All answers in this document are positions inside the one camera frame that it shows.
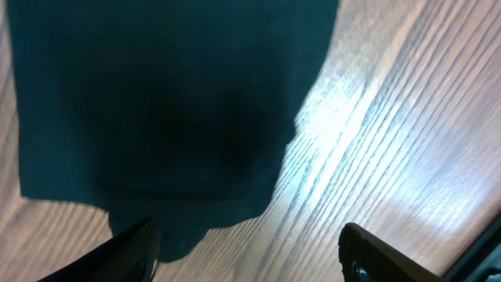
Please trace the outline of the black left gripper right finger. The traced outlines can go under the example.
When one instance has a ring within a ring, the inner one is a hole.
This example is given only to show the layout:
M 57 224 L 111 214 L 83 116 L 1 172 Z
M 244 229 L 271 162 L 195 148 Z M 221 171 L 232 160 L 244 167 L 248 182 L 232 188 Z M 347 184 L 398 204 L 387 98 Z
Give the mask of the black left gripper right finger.
M 346 282 L 442 282 L 400 251 L 361 226 L 345 224 L 338 241 Z

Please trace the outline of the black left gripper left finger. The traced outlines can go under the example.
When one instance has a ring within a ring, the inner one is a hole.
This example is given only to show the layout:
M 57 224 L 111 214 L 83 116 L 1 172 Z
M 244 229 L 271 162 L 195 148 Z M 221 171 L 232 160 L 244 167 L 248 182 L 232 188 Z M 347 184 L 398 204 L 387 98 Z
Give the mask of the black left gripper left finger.
M 150 282 L 159 250 L 160 230 L 144 219 L 40 282 Z

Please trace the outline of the dark navy t-shirt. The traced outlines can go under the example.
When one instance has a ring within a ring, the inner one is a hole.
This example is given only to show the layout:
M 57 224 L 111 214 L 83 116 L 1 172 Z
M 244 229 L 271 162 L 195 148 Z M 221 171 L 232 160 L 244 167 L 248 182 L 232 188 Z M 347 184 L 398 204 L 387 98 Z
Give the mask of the dark navy t-shirt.
M 269 206 L 333 0 L 12 0 L 22 196 L 144 218 L 158 258 Z

